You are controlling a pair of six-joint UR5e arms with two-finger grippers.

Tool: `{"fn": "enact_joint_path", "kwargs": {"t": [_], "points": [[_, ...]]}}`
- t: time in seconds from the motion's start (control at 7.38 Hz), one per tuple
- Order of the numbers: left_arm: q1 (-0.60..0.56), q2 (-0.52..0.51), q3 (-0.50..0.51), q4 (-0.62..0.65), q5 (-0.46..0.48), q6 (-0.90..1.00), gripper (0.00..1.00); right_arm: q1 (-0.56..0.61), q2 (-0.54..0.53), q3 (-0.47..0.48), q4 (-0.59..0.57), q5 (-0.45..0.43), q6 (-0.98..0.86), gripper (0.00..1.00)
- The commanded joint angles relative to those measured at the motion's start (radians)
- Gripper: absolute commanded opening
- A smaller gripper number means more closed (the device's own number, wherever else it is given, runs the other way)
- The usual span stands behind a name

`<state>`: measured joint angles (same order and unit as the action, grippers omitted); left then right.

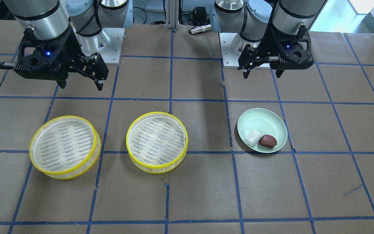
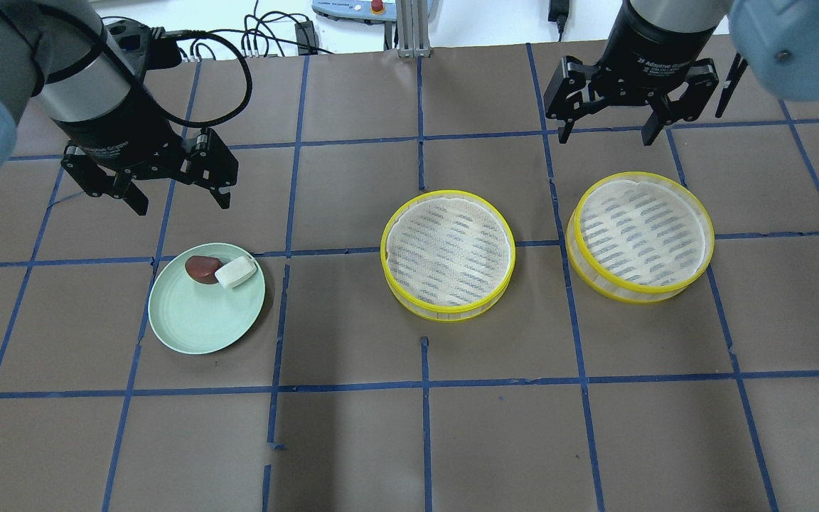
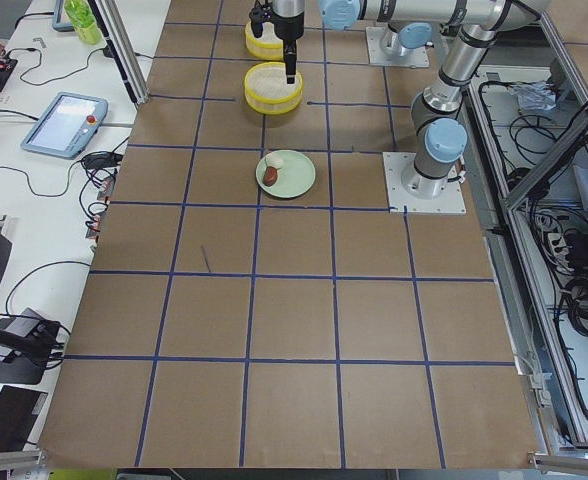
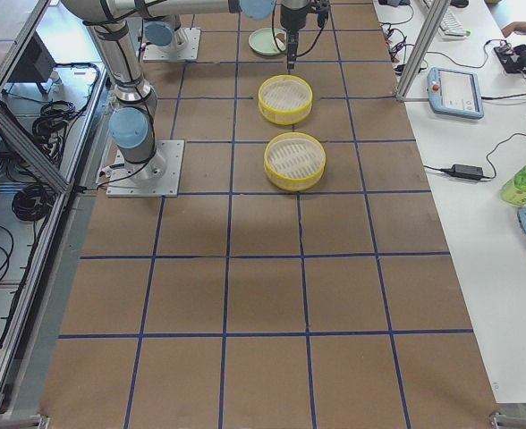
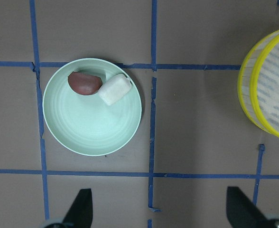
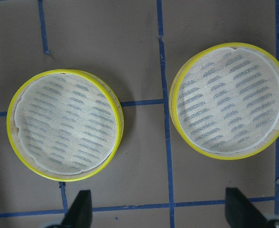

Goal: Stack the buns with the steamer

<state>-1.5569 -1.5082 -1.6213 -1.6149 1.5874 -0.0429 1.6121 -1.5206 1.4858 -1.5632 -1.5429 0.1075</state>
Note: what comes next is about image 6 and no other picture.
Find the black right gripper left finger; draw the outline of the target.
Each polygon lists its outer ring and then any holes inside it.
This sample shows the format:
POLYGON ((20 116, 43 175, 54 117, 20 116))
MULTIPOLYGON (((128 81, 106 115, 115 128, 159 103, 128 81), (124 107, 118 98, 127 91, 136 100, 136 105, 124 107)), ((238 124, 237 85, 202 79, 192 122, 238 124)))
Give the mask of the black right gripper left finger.
POLYGON ((77 194, 68 213, 61 222, 63 228, 90 228, 92 224, 92 196, 90 190, 77 194))

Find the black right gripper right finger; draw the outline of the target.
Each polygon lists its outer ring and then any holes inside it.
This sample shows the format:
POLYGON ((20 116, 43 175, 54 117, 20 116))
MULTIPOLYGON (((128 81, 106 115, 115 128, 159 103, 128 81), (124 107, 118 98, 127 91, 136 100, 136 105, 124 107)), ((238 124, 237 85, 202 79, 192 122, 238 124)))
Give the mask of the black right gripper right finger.
POLYGON ((273 228, 238 188, 225 189, 225 218, 231 228, 273 228))

